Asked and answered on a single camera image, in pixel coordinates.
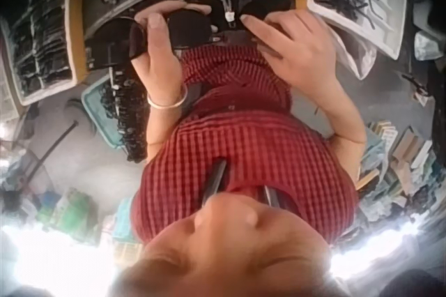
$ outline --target tray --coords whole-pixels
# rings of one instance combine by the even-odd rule
[[[104,107],[100,102],[101,86],[110,80],[109,76],[104,76],[96,81],[82,93],[82,104],[99,130],[99,133],[113,149],[122,148],[121,134],[118,132],[118,121],[107,117]]]
[[[369,40],[381,52],[394,60],[398,59],[403,41],[406,4],[407,0],[373,0],[374,10],[383,19],[374,15],[370,7],[366,7],[364,13],[375,25],[375,29],[372,29],[369,21],[364,17],[359,17],[354,22],[332,9],[315,3],[314,0],[307,0],[310,11],[324,17],[331,24]]]

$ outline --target finger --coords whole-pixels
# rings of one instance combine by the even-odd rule
[[[327,24],[321,18],[308,10],[297,10],[295,14],[314,34],[325,33],[325,30],[328,29]]]
[[[204,15],[209,15],[212,12],[212,7],[206,6],[204,4],[189,3],[188,5],[186,5],[185,8],[190,9],[190,10],[199,11],[200,13],[202,13]]]
[[[264,46],[257,47],[263,58],[266,60],[266,62],[268,62],[268,65],[270,65],[270,67],[272,68],[272,71],[274,73],[280,73],[281,71],[279,70],[279,68],[282,60],[274,54],[271,54],[268,50],[263,50],[263,48]]]
[[[279,25],[293,40],[307,40],[311,38],[311,32],[298,18],[294,10],[270,13],[266,16],[265,21]]]
[[[240,17],[242,23],[268,47],[285,56],[293,49],[293,41],[274,27],[251,15]]]
[[[278,59],[283,59],[283,57],[279,53],[277,53],[272,48],[269,48],[263,41],[256,39],[255,42],[257,43],[258,51],[271,54],[273,56],[276,56]]]
[[[152,63],[170,61],[173,55],[166,20],[159,13],[148,15],[148,55]]]
[[[140,23],[143,26],[147,26],[147,17],[151,13],[160,13],[161,15],[164,15],[166,13],[171,13],[172,11],[185,8],[186,5],[187,5],[187,3],[184,1],[169,0],[169,1],[159,2],[152,6],[149,6],[148,8],[145,8],[142,11],[139,11],[135,15],[134,20],[136,20],[138,23]]]
[[[137,58],[133,59],[132,65],[134,70],[137,72],[139,78],[144,83],[143,78],[148,76],[151,69],[151,58],[149,57],[148,53],[145,52],[140,56],[138,56]]]

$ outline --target white tray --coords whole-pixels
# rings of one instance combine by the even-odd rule
[[[375,29],[372,29],[370,22],[361,15],[354,22],[335,10],[315,3],[314,0],[307,0],[307,7],[310,11],[324,17],[329,23],[369,40],[380,51],[396,60],[403,41],[407,0],[372,1],[374,10],[383,19],[373,14],[370,7],[366,7],[364,13],[371,18]]]

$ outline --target black sunglasses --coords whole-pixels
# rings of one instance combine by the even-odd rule
[[[166,17],[173,50],[186,50],[214,42],[209,17],[180,9]],[[117,17],[103,24],[86,41],[90,70],[118,66],[147,51],[147,31],[131,17]]]

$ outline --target fingernail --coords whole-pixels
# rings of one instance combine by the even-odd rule
[[[148,25],[152,29],[160,27],[162,24],[162,16],[159,13],[151,13],[148,16]]]

